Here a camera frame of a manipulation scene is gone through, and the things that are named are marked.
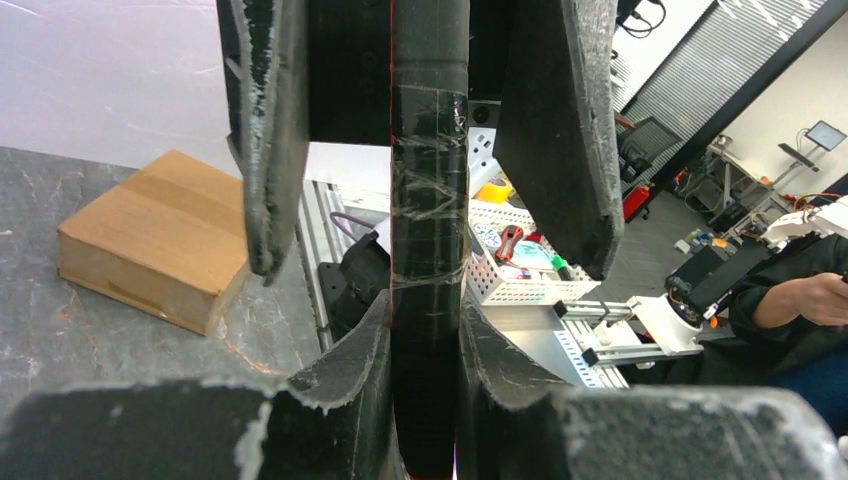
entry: white backdrop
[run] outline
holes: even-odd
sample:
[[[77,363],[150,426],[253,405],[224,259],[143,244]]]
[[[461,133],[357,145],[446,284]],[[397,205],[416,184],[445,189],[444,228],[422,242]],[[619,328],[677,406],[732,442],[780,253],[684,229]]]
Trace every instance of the white backdrop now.
[[[0,0],[0,59],[2,146],[130,167],[176,148],[238,175],[215,0]],[[388,155],[313,144],[307,176],[386,193]]]

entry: person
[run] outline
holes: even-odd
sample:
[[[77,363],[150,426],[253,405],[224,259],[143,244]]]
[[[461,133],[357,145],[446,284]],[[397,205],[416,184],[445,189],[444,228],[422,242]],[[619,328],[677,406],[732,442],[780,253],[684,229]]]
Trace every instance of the person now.
[[[837,437],[848,433],[848,239],[793,248],[734,289],[734,337],[653,368],[622,369],[631,384],[772,386],[798,393]]]
[[[618,112],[613,112],[613,120],[615,121],[616,125],[621,125],[622,127],[628,130],[636,129],[636,126],[633,125],[633,122],[631,122],[629,118],[625,117],[624,115]]]

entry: gray tabletop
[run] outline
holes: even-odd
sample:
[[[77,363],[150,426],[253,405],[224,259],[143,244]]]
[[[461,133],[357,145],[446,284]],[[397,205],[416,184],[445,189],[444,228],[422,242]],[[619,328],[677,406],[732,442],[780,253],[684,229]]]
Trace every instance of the gray tabletop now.
[[[202,337],[56,276],[56,228],[132,169],[0,149],[0,418],[29,392],[91,380],[286,377],[320,355],[296,245]]]

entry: brown cardboard box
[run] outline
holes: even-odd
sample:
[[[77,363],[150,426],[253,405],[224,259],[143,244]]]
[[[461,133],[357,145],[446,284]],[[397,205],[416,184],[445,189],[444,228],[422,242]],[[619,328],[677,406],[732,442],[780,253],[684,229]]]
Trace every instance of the brown cardboard box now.
[[[247,276],[241,182],[171,151],[59,226],[59,276],[207,335]]]

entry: monitor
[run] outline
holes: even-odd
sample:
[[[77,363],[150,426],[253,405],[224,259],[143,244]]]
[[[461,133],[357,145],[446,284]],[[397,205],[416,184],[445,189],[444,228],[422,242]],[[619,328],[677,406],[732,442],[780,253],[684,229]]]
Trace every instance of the monitor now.
[[[805,136],[828,152],[845,140],[845,134],[819,120]]]

